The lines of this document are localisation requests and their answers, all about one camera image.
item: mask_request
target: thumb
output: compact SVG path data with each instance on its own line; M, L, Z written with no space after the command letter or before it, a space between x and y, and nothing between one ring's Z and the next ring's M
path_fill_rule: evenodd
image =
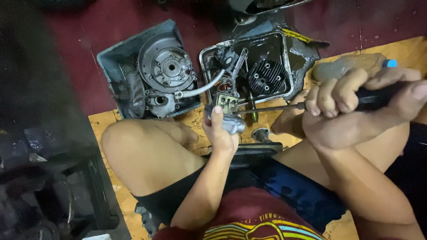
M370 113L369 118L375 129L383 132L416 118L426 102L427 81L417 81L397 93L386 107Z
M216 129L222 129L222 120L224 118L224 114L222 112L221 106L215 106L212 109L212 115L211 115L211 121L212 121L212 128L214 130Z

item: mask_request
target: hand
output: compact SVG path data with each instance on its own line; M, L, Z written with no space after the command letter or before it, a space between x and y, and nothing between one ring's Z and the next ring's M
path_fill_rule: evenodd
M212 110L212 120L203 115L202 127L209 141L211 141L212 154L224 155L231 161L239 145L239 135L230 135L226 130L222 129L223 118L224 114L221 106L215 106Z
M374 112L354 111L358 105L355 92L359 87L375 90L397 81L410 83L391 99L388 106ZM427 81L421 81L417 70L385 68L369 78L365 70L352 69L341 79L330 79L310 90L303 129L314 147L344 149L411 121L426 102Z

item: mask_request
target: plastic bottle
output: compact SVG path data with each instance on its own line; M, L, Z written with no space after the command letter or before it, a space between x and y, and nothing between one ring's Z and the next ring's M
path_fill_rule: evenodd
M339 79L352 68L363 68L370 76L373 76L383 67L396 66L396 60L387 59L381 53L345 55L333 62L325 62L315 65L313 69L313 77L319 82L324 82L332 78Z

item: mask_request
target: person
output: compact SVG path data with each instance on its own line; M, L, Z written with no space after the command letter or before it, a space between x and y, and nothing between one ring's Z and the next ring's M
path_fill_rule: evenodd
M408 84L386 107L354 111L361 86L397 81ZM303 140L246 170L229 169L239 137L222 129L219 106L211 120L203 118L212 144L208 160L184 148L198 136L182 123L119 121L101 145L118 178L167 225L155 240L322 240L326 225L346 210L362 240L425 239L408 199L384 175L405 146L409 121L427 102L420 72L386 68L368 76L352 69L295 101L305 95L307 111L284 111L272 125L275 133Z

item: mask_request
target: blue bottle cap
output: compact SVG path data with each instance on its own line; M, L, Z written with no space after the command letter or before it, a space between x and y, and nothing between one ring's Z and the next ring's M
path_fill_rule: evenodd
M383 62L383 67L397 67L397 66L398 66L398 61L394 59L386 59Z

